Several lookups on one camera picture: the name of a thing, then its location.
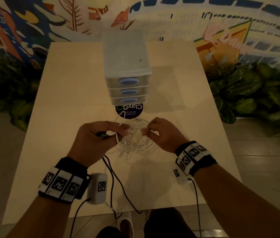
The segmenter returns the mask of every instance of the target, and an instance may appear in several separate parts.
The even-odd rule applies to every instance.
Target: drawer
[[[111,98],[125,98],[130,96],[142,96],[148,94],[148,87],[136,87],[136,88],[115,88],[108,89]]]
[[[111,98],[111,103],[114,106],[145,103],[147,100],[146,95],[125,98]]]
[[[149,85],[150,75],[129,78],[105,78],[108,88],[135,88]]]

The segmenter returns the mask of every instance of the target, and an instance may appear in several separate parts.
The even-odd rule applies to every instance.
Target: person's left hand
[[[67,156],[86,167],[90,167],[117,144],[115,135],[101,139],[96,134],[101,131],[106,132],[110,130],[118,133],[118,139],[121,140],[122,136],[128,135],[127,129],[129,128],[130,125],[128,124],[119,126],[118,123],[109,121],[83,124],[79,128],[75,141]]]

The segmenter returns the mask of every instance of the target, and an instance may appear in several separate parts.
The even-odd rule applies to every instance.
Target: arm
[[[100,131],[111,130],[119,133],[119,138],[122,138],[122,136],[128,134],[126,130],[128,128],[128,125],[119,126],[118,123],[108,121],[83,124],[79,128],[67,156],[86,167],[90,167],[117,144],[115,136],[100,139],[95,134]],[[62,238],[70,210],[70,204],[37,196],[6,238]]]
[[[188,142],[171,122],[160,118],[152,120],[142,134],[171,153]],[[199,169],[194,179],[210,210],[230,238],[280,237],[280,210],[218,164]]]

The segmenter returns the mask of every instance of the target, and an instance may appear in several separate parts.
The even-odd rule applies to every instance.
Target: foliage
[[[41,75],[42,70],[0,54],[0,110],[7,111],[11,123],[23,131],[29,124]]]
[[[265,63],[230,64],[206,74],[221,120],[232,124],[248,114],[280,135],[280,70]]]

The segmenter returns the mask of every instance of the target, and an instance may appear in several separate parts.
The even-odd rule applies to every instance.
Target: hand
[[[151,130],[158,131],[159,135],[156,135]],[[170,153],[175,153],[175,150],[181,144],[189,142],[174,124],[158,117],[152,120],[148,127],[143,128],[141,132],[142,136],[147,136],[160,148]]]
[[[127,129],[129,128],[130,125],[128,124],[119,126],[118,123],[109,121],[97,121],[83,124],[79,128],[72,148],[67,156],[86,167],[90,167],[100,160],[109,149],[117,144],[115,135],[101,139],[97,137],[96,134],[101,131],[106,132],[110,130],[118,133],[118,139],[120,141],[122,136],[128,135]]]

